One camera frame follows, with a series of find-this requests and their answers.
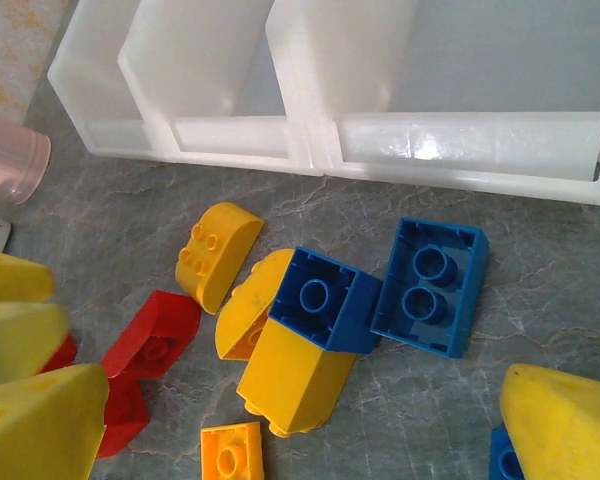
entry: yellow block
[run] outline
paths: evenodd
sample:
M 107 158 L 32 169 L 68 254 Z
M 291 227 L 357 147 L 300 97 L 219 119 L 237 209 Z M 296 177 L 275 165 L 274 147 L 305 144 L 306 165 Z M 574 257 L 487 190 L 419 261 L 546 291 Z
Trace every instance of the yellow block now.
M 232 203 L 214 205 L 193 226 L 178 256 L 176 280 L 204 310 L 218 311 L 263 226 L 264 220 Z
M 267 321 L 293 249 L 277 250 L 251 269 L 251 275 L 231 292 L 218 316 L 216 350 L 224 360 L 249 360 Z
M 600 382 L 513 365 L 500 409 L 526 480 L 600 480 Z
M 274 435 L 307 433 L 329 420 L 355 359 L 268 320 L 237 391 L 248 412 L 269 420 Z
M 258 422 L 200 431 L 202 480 L 264 480 Z
M 47 267 L 0 253 L 0 302 L 43 302 L 54 291 Z
M 0 385 L 0 480 L 87 479 L 108 393 L 100 365 Z
M 40 373 L 68 332 L 58 305 L 0 302 L 0 384 Z

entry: blue 2x2 block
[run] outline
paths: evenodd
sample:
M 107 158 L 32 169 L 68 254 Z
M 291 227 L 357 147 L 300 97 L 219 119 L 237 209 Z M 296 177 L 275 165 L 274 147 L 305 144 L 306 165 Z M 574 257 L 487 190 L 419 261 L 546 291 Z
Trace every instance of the blue 2x2 block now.
M 269 317 L 325 350 L 371 353 L 371 319 L 382 282 L 311 250 L 296 248 Z
M 403 218 L 371 330 L 462 357 L 488 256 L 478 228 Z
M 524 480 L 518 456 L 504 425 L 491 431 L 489 480 Z

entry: pink plastic cup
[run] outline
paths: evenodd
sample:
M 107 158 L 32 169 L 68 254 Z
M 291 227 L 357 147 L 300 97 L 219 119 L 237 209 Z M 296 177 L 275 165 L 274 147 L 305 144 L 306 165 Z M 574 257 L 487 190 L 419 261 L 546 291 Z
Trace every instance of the pink plastic cup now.
M 16 205 L 40 184 L 51 155 L 49 137 L 0 118 L 0 198 Z

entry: yellow triangular block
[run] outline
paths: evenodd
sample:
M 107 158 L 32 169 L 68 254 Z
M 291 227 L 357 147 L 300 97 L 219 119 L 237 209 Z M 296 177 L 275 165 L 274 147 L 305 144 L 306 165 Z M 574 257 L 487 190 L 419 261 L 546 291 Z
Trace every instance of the yellow triangular block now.
M 47 267 L 0 253 L 0 302 L 42 302 L 54 291 Z
M 513 365 L 500 409 L 526 480 L 600 480 L 600 382 Z
M 39 373 L 68 331 L 58 305 L 0 302 L 0 384 Z
M 0 480 L 87 479 L 108 393 L 100 365 L 0 385 Z

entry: red block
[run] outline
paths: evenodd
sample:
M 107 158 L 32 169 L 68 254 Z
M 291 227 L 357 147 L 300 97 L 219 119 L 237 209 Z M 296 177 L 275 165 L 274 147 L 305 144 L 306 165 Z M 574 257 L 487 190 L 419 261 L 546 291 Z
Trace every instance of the red block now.
M 67 337 L 64 339 L 64 342 L 62 342 L 62 345 L 60 345 L 60 348 L 56 350 L 56 353 L 54 353 L 45 366 L 42 367 L 40 373 L 68 367 L 71 365 L 71 362 L 73 362 L 73 359 L 76 358 L 77 353 L 78 349 L 76 348 L 76 344 L 73 342 L 71 334 L 67 333 Z
M 102 359 L 109 378 L 165 374 L 189 345 L 200 325 L 200 306 L 191 298 L 155 291 Z
M 133 376 L 122 374 L 109 379 L 104 423 L 107 428 L 96 458 L 117 455 L 149 423 L 140 384 Z

